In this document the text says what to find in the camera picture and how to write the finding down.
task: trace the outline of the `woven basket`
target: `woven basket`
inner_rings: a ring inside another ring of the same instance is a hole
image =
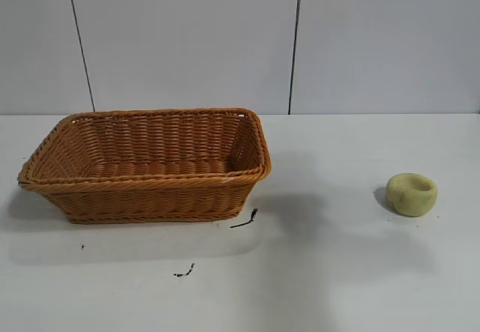
[[[18,180],[72,223],[212,221],[236,216],[270,168],[246,109],[87,112],[60,121]]]

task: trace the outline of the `wicker basket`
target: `wicker basket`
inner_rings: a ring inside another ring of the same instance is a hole
[[[236,216],[270,168],[246,109],[87,112],[58,123],[19,184],[72,223],[212,221]]]

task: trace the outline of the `white tabletop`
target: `white tabletop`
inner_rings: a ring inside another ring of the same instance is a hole
[[[59,119],[0,116],[1,331],[480,331],[479,115],[263,116],[239,217],[121,226],[17,187]],[[432,212],[381,206],[399,172],[437,183]]]

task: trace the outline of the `black scribble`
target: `black scribble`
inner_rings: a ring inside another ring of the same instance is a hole
[[[258,211],[258,208],[254,208],[254,209],[253,209],[252,215],[250,216],[250,221],[244,222],[244,223],[240,223],[239,225],[230,226],[230,228],[231,228],[231,229],[234,229],[234,228],[236,228],[236,227],[242,227],[242,226],[247,225],[248,223],[252,223],[252,222],[254,221],[255,215],[257,214],[257,211]]]
[[[175,277],[185,277],[185,276],[188,276],[189,274],[191,274],[191,272],[194,270],[194,263],[192,263],[192,265],[190,266],[190,270],[188,270],[188,272],[186,274],[173,274],[173,276]]]

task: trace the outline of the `basket rim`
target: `basket rim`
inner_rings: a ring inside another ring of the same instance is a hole
[[[246,114],[253,120],[256,139],[259,143],[260,164],[254,169],[232,171],[226,173],[199,173],[178,175],[120,175],[112,177],[78,177],[78,178],[36,178],[33,170],[45,154],[53,147],[55,141],[62,137],[62,131],[74,122],[82,118],[105,118],[105,117],[135,117],[156,115],[189,115],[210,112],[218,113],[241,113]],[[104,112],[80,112],[69,115],[50,131],[35,152],[24,163],[18,175],[19,185],[27,190],[59,192],[79,192],[88,190],[131,190],[149,188],[179,188],[195,187],[218,184],[248,184],[264,179],[271,170],[271,161],[263,129],[259,117],[253,111],[244,108],[198,108],[198,109],[155,109],[155,110],[114,110]]]

